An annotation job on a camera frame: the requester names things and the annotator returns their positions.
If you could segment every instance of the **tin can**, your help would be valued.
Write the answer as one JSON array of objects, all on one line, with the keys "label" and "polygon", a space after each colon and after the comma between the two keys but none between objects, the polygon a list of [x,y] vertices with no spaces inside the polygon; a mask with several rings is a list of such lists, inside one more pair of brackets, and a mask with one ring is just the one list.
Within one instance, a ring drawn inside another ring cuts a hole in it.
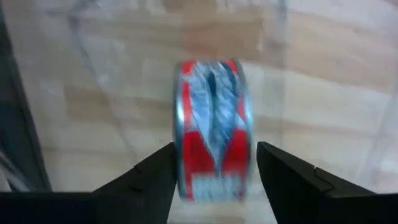
[{"label": "tin can", "polygon": [[177,66],[174,140],[181,198],[242,200],[251,130],[248,89],[237,60],[188,60]]}]

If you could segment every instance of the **red and blue can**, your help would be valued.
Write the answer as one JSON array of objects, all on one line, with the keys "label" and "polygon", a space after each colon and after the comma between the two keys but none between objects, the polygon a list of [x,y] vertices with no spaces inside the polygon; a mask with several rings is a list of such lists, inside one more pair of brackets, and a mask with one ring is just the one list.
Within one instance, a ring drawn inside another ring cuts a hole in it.
[{"label": "red and blue can", "polygon": [[187,200],[242,200],[251,162],[252,116],[236,60],[180,63],[174,86],[178,190]]}]

